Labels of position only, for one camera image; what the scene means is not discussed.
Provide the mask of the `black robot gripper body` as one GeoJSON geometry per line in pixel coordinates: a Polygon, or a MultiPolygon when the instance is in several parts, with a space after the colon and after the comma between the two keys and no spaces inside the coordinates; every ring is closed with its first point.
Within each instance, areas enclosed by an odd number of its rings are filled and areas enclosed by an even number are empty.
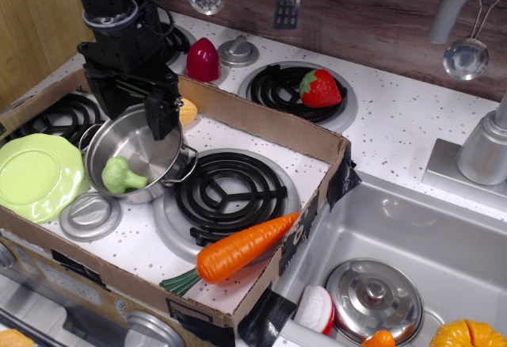
{"type": "Polygon", "coordinates": [[[178,77],[166,64],[166,35],[173,22],[156,13],[144,13],[115,31],[95,29],[95,41],[81,42],[78,52],[85,59],[85,72],[124,74],[155,87],[177,89],[178,77]]]}

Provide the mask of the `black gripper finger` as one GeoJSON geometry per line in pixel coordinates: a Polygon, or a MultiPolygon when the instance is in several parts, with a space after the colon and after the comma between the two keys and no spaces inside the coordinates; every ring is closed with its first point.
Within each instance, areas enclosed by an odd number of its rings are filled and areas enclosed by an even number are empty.
{"type": "Polygon", "coordinates": [[[85,73],[90,89],[107,117],[115,120],[127,108],[142,104],[149,85],[124,74],[85,73]]]}
{"type": "Polygon", "coordinates": [[[177,89],[155,87],[144,101],[148,126],[155,140],[164,139],[180,126],[181,95],[177,89]]]}

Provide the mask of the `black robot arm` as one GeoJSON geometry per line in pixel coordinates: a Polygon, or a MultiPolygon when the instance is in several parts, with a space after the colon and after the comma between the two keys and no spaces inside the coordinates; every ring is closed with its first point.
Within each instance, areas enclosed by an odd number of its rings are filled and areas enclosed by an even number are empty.
{"type": "Polygon", "coordinates": [[[82,19],[94,40],[81,42],[85,75],[112,120],[143,104],[156,140],[179,123],[178,77],[169,68],[173,23],[161,22],[157,0],[81,0],[82,19]]]}

